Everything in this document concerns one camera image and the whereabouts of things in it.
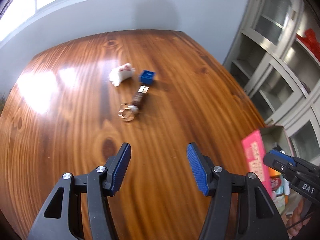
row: blue cube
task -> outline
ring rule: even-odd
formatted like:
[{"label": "blue cube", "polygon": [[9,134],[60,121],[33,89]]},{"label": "blue cube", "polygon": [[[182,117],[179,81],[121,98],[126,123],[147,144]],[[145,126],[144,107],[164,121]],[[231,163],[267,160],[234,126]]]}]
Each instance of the blue cube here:
[{"label": "blue cube", "polygon": [[139,76],[139,80],[143,84],[151,85],[153,83],[153,77],[155,72],[144,70]]}]

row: silver bolt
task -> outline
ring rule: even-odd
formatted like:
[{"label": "silver bolt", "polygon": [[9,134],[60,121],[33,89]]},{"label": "silver bolt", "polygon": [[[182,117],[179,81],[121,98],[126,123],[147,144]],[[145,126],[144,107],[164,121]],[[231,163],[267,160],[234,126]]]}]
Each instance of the silver bolt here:
[{"label": "silver bolt", "polygon": [[63,179],[69,179],[71,177],[71,174],[70,173],[65,173],[63,174]]},{"label": "silver bolt", "polygon": [[257,177],[257,175],[256,175],[255,173],[253,173],[253,172],[249,172],[249,173],[248,173],[248,177],[249,177],[250,179],[255,179],[255,178]]},{"label": "silver bolt", "polygon": [[213,167],[213,170],[214,170],[215,172],[221,172],[221,171],[222,171],[222,167],[220,167],[220,166],[214,166],[214,167]]},{"label": "silver bolt", "polygon": [[96,171],[97,172],[104,172],[106,170],[105,166],[99,166]]}]

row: white plastic package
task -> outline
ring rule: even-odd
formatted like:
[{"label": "white plastic package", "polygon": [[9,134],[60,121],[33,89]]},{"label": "white plastic package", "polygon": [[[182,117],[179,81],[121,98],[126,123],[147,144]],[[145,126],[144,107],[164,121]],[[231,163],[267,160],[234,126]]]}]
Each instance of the white plastic package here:
[{"label": "white plastic package", "polygon": [[109,74],[109,79],[111,83],[117,87],[120,85],[120,83],[133,76],[134,73],[134,68],[131,66],[130,63],[126,63],[120,67],[116,67],[111,70]]}]

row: wooden table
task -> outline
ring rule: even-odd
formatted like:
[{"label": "wooden table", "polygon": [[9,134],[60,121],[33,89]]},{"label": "wooden table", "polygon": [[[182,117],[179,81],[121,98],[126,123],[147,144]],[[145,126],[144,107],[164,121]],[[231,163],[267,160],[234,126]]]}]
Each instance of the wooden table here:
[{"label": "wooden table", "polygon": [[[114,87],[110,70],[127,62],[134,77]],[[130,102],[144,69],[156,72],[155,82],[142,113],[123,122],[118,108]],[[132,158],[109,200],[120,239],[198,239],[210,198],[197,189],[187,144],[196,142],[215,164],[245,174],[241,139],[262,125],[232,76],[182,32],[121,31],[69,41],[31,60],[4,107],[0,209],[26,239],[63,173],[88,173],[128,142]]]}]

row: wood grain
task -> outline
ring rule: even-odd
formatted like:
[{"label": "wood grain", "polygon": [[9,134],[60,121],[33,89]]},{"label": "wood grain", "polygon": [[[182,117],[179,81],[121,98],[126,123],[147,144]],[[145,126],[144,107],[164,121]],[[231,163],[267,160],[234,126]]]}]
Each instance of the wood grain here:
[{"label": "wood grain", "polygon": [[[108,74],[124,63],[136,74],[114,87]],[[144,69],[156,72],[155,82],[140,115],[123,122],[118,108],[130,102]],[[0,209],[26,239],[63,173],[88,173],[128,142],[128,171],[109,200],[120,239],[198,239],[210,198],[197,189],[187,144],[196,142],[215,164],[245,174],[241,139],[262,125],[232,76],[182,32],[121,31],[69,41],[31,60],[4,107]]]}]

